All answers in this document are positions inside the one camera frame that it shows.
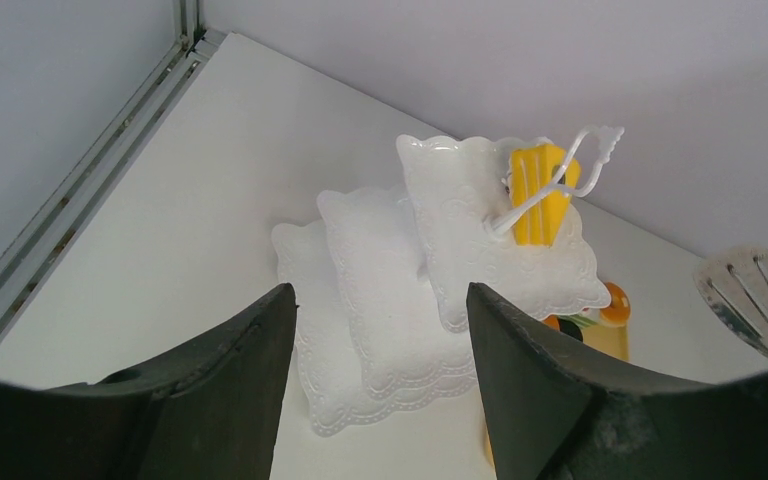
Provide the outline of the white three-tier dessert stand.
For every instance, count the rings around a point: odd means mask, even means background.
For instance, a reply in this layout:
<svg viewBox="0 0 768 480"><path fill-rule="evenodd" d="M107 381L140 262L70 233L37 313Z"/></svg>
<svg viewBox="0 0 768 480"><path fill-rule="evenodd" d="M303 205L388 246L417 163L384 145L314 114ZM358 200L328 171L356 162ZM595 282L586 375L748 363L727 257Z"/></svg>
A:
<svg viewBox="0 0 768 480"><path fill-rule="evenodd" d="M593 190L622 135L591 126L567 148L544 137L402 135L402 184L325 190L316 221L275 226L277 275L299 305L313 432L333 436L473 388L472 283L539 321L600 322L608 281L571 201Z"/></svg>

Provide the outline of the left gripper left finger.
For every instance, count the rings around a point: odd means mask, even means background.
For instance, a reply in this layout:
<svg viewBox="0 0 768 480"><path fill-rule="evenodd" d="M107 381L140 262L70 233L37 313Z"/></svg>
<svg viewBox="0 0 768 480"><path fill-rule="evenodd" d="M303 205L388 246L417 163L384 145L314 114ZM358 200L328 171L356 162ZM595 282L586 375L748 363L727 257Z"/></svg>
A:
<svg viewBox="0 0 768 480"><path fill-rule="evenodd" d="M294 345L281 284L98 383L0 382L0 479L266 479Z"/></svg>

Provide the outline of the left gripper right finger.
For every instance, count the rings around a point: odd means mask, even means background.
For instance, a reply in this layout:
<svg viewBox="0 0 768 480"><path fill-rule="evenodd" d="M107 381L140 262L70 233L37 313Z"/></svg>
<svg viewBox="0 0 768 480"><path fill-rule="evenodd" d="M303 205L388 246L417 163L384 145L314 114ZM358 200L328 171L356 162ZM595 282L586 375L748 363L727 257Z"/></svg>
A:
<svg viewBox="0 0 768 480"><path fill-rule="evenodd" d="M768 479L768 371L720 384L613 358L489 286L466 306L500 479Z"/></svg>

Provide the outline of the metal serving tongs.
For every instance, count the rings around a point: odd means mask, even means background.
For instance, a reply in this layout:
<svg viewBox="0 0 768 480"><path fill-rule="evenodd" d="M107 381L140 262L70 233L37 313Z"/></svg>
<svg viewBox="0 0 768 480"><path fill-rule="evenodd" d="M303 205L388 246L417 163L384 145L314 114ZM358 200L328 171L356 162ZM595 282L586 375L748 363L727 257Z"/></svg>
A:
<svg viewBox="0 0 768 480"><path fill-rule="evenodd" d="M702 260L693 280L718 319L768 359L768 249L729 248Z"/></svg>

